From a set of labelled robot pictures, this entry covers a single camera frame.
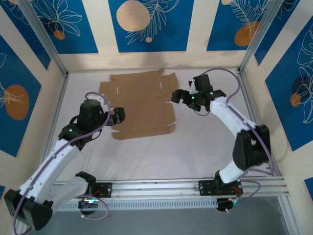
cardboard sheet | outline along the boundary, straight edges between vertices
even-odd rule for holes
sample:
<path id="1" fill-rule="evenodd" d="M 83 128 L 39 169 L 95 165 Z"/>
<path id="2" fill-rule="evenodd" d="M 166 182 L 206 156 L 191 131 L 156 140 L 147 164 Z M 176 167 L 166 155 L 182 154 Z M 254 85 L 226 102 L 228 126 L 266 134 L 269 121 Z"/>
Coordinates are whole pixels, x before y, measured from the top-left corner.
<path id="1" fill-rule="evenodd" d="M 156 71 L 110 75 L 110 82 L 101 82 L 99 92 L 106 94 L 112 107 L 124 107 L 126 118 L 112 129 L 118 140 L 170 134 L 174 131 L 175 114 L 171 100 L 179 88 L 174 73 Z"/>

black joint housing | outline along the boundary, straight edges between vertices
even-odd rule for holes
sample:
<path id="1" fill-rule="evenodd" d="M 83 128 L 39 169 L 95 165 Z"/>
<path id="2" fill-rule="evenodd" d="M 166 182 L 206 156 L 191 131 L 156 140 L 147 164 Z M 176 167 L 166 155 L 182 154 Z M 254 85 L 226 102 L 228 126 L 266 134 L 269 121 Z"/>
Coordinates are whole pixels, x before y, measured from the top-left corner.
<path id="1" fill-rule="evenodd" d="M 209 76 L 207 74 L 194 77 L 196 91 L 201 93 L 209 93 L 213 91 Z"/>
<path id="2" fill-rule="evenodd" d="M 13 217 L 15 210 L 21 200 L 20 191 L 9 189 L 5 194 L 4 200 L 10 215 Z M 52 217 L 53 202 L 45 201 L 43 204 L 34 202 L 34 198 L 25 198 L 19 210 L 17 219 L 33 230 L 42 229 Z"/>
<path id="3" fill-rule="evenodd" d="M 270 153 L 269 129 L 262 125 L 256 126 L 255 131 L 261 137 Z M 245 171 L 252 166 L 267 162 L 268 156 L 254 133 L 251 130 L 243 130 L 237 135 L 233 150 L 233 160 L 239 169 Z"/>

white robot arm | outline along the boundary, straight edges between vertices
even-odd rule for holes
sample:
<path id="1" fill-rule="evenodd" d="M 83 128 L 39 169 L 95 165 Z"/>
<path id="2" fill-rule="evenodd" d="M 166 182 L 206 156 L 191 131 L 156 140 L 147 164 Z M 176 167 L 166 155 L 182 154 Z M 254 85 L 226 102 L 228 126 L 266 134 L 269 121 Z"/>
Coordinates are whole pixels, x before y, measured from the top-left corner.
<path id="1" fill-rule="evenodd" d="M 79 115 L 62 129 L 52 151 L 35 173 L 17 191 L 10 189 L 5 194 L 10 214 L 38 231 L 64 203 L 82 194 L 92 195 L 96 178 L 85 172 L 79 172 L 65 185 L 52 185 L 68 163 L 88 142 L 94 140 L 93 133 L 97 132 L 99 137 L 104 125 L 119 124 L 124 118 L 123 108 L 114 108 L 113 114 L 110 110 L 104 112 L 97 97 L 88 97 L 81 105 Z"/>
<path id="2" fill-rule="evenodd" d="M 253 128 L 270 150 L 269 131 L 265 125 L 258 126 L 241 114 L 221 90 L 213 90 L 207 74 L 194 77 L 189 81 L 190 91 L 176 90 L 171 101 L 182 102 L 194 111 L 204 106 L 207 112 L 215 114 L 236 138 L 233 160 L 215 175 L 216 184 L 230 184 L 236 181 L 252 166 L 268 161 L 263 147 L 251 131 Z"/>

purple cable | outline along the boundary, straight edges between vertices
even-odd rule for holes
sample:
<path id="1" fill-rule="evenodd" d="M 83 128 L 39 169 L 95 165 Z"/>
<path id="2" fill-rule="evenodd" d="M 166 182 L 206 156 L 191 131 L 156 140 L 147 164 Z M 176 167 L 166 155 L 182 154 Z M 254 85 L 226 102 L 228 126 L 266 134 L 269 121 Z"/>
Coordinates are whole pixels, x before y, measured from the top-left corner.
<path id="1" fill-rule="evenodd" d="M 93 199 L 95 199 L 95 200 L 99 200 L 99 201 L 107 208 L 107 212 L 106 212 L 106 214 L 105 214 L 104 216 L 102 216 L 102 217 L 90 218 L 90 217 L 86 217 L 86 216 L 83 214 L 83 207 L 81 207 L 79 212 L 80 212 L 80 214 L 82 215 L 83 218 L 90 219 L 90 220 L 100 220 L 100 219 L 104 219 L 105 217 L 108 216 L 108 214 L 109 214 L 109 207 L 108 207 L 108 205 L 107 205 L 103 200 L 101 200 L 100 198 L 97 198 L 97 197 L 95 197 L 95 196 L 87 195 L 87 194 L 85 194 L 85 195 L 79 195 L 79 196 L 76 197 L 76 198 L 84 198 L 84 197 L 88 197 L 88 198 L 93 198 Z"/>
<path id="2" fill-rule="evenodd" d="M 111 113 L 110 113 L 110 104 L 108 103 L 107 99 L 105 98 L 104 95 L 101 95 L 97 92 L 88 92 L 87 94 L 85 94 L 85 98 L 87 98 L 87 96 L 89 94 L 95 94 L 99 97 L 101 97 L 103 100 L 104 100 L 104 103 L 107 104 L 108 106 L 108 116 L 107 116 L 107 119 L 105 120 L 105 122 L 103 123 L 102 126 L 100 126 L 99 128 L 97 128 L 96 130 L 92 131 L 92 132 L 89 132 L 87 134 L 84 134 L 82 136 L 79 136 L 79 137 L 76 137 L 74 139 L 72 139 L 71 141 L 67 142 L 66 144 L 64 144 L 61 148 L 59 148 L 55 153 L 54 153 L 54 156 L 50 157 L 50 159 L 44 164 L 44 166 L 40 169 L 40 171 L 38 172 L 38 174 L 34 177 L 34 179 L 32 180 L 32 182 L 29 184 L 27 190 L 25 191 L 25 193 L 23 194 L 22 198 L 20 199 L 19 203 L 18 203 L 18 206 L 16 207 L 16 210 L 14 212 L 14 215 L 13 215 L 13 234 L 14 235 L 19 235 L 17 234 L 16 232 L 16 221 L 17 221 L 17 217 L 18 217 L 18 214 L 19 214 L 19 211 L 21 209 L 21 206 L 22 206 L 22 203 L 24 201 L 24 199 L 26 198 L 26 196 L 28 195 L 29 191 L 33 188 L 34 184 L 36 183 L 36 181 L 38 180 L 38 178 L 41 176 L 41 174 L 43 173 L 43 171 L 48 167 L 48 165 L 52 162 L 53 159 L 56 158 L 56 156 L 63 150 L 65 149 L 67 146 L 69 146 L 71 143 L 75 142 L 75 141 L 78 141 L 80 139 L 83 139 L 85 137 L 88 137 L 88 136 L 91 136 L 93 135 L 94 133 L 100 131 L 103 127 L 105 127 L 110 119 L 110 116 L 111 116 Z M 23 234 L 20 234 L 20 235 L 25 235 L 27 234 L 29 231 L 31 230 L 31 228 L 27 229 L 26 232 L 24 232 Z"/>
<path id="3" fill-rule="evenodd" d="M 268 148 L 266 147 L 265 143 L 263 142 L 262 138 L 259 136 L 259 134 L 254 130 L 254 128 L 247 122 L 245 122 L 245 119 L 236 111 L 234 110 L 231 106 L 229 106 L 229 100 L 236 94 L 238 93 L 238 91 L 240 90 L 240 81 L 239 81 L 239 78 L 236 74 L 234 74 L 232 71 L 230 70 L 227 70 L 227 69 L 224 69 L 224 68 L 212 68 L 212 69 L 209 69 L 203 73 L 201 73 L 200 75 L 204 75 L 210 71 L 213 71 L 213 70 L 223 70 L 223 71 L 226 71 L 230 74 L 232 74 L 237 83 L 238 83 L 238 87 L 236 89 L 236 91 L 234 93 L 232 93 L 230 96 L 227 97 L 227 100 L 226 100 L 226 105 L 228 106 L 228 108 L 253 132 L 253 134 L 255 135 L 255 137 L 258 139 L 258 141 L 260 142 L 261 146 L 263 147 L 269 161 L 270 161 L 270 165 L 271 165 L 271 169 L 270 169 L 270 172 L 267 172 L 267 171 L 264 171 L 264 170 L 259 170 L 259 169 L 254 169 L 254 168 L 251 168 L 249 170 L 251 171 L 257 171 L 257 172 L 261 172 L 261 173 L 265 173 L 265 174 L 268 174 L 268 175 L 274 175 L 275 173 L 275 164 L 274 164 L 274 160 L 268 150 Z M 248 171 L 245 171 L 241 176 L 238 177 L 238 179 L 244 177 L 245 175 L 248 174 Z M 249 198 L 253 197 L 255 194 L 257 194 L 261 188 L 261 184 L 259 182 L 256 182 L 256 181 L 252 181 L 252 180 L 241 180 L 242 182 L 250 182 L 250 183 L 254 183 L 254 184 L 258 184 L 258 188 L 256 189 L 255 192 L 253 192 L 251 195 L 249 195 L 248 198 L 246 198 L 245 200 L 243 200 L 241 203 L 243 203 L 244 201 L 248 200 Z"/>
<path id="4" fill-rule="evenodd" d="M 253 184 L 257 184 L 258 188 L 251 194 L 249 195 L 249 197 L 247 197 L 246 199 L 244 199 L 242 202 L 238 203 L 236 206 L 228 209 L 228 211 L 235 209 L 236 207 L 238 207 L 240 204 L 242 204 L 243 202 L 246 202 L 249 198 L 252 198 L 254 195 L 256 195 L 260 189 L 261 189 L 261 184 L 259 182 L 253 181 L 253 180 L 241 180 L 242 182 L 247 182 L 247 183 L 253 183 Z"/>
<path id="5" fill-rule="evenodd" d="M 232 71 L 230 70 L 227 70 L 227 69 L 224 69 L 224 68 L 212 68 L 212 69 L 209 69 L 203 73 L 201 73 L 200 75 L 204 75 L 210 71 L 213 71 L 213 70 L 223 70 L 223 71 L 226 71 L 228 73 L 230 73 L 231 75 L 233 75 L 238 83 L 238 87 L 236 89 L 236 91 L 234 93 L 232 93 L 230 96 L 227 97 L 227 100 L 226 100 L 226 104 L 228 105 L 228 102 L 229 100 L 235 95 L 238 93 L 238 91 L 240 90 L 240 81 L 239 81 L 239 78 L 236 74 L 234 74 Z M 260 142 L 261 146 L 263 147 L 269 161 L 270 161 L 270 166 L 271 166 L 271 175 L 274 175 L 275 173 L 275 164 L 274 164 L 274 160 L 273 160 L 273 157 L 271 156 L 268 148 L 266 147 L 265 143 L 263 142 L 262 138 L 259 136 L 259 134 L 254 130 L 254 128 L 252 128 L 252 126 L 249 124 L 249 123 L 246 123 L 244 122 L 244 118 L 236 111 L 234 110 L 231 106 L 228 106 L 228 108 L 247 126 L 249 127 L 249 129 L 254 133 L 255 137 L 258 139 L 258 141 Z M 256 170 L 256 169 L 251 169 L 251 170 L 254 170 L 254 171 L 259 171 L 259 172 L 262 172 L 262 173 L 266 173 L 268 174 L 267 171 L 262 171 L 262 170 Z"/>

